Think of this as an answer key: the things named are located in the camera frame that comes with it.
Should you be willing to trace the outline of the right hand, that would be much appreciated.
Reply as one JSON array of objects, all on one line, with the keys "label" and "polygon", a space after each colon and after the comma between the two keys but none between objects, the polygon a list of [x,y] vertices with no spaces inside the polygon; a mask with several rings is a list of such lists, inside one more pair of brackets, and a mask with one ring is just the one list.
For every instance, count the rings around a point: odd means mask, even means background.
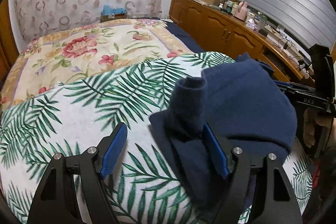
[{"label": "right hand", "polygon": [[303,141],[311,148],[317,140],[314,136],[317,126],[331,130],[327,148],[335,149],[335,118],[327,118],[319,114],[316,109],[307,109],[304,112]]}]

